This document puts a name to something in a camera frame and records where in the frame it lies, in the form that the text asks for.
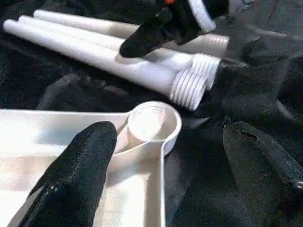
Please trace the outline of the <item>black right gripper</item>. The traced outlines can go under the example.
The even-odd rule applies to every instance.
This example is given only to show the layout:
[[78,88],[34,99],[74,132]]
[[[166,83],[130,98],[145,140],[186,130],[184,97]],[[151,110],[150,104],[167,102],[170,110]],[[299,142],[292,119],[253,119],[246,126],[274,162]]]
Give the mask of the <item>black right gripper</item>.
[[156,22],[146,22],[121,44],[124,58],[141,58],[174,41],[183,45],[214,30],[213,0],[155,0]]

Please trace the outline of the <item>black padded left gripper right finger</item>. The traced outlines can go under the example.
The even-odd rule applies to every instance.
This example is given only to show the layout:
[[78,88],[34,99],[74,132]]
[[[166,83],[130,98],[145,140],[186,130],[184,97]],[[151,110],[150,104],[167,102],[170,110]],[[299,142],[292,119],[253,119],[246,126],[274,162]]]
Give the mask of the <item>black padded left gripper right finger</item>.
[[303,167],[270,135],[225,117],[223,147],[250,213],[301,213]]

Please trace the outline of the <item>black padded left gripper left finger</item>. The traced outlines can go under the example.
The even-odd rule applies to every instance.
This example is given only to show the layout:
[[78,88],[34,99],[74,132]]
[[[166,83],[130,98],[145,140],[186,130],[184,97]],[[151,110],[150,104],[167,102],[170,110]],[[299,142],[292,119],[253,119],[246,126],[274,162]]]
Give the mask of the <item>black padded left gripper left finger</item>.
[[20,227],[91,227],[117,142],[111,122],[96,122],[72,139],[32,188],[38,190]]

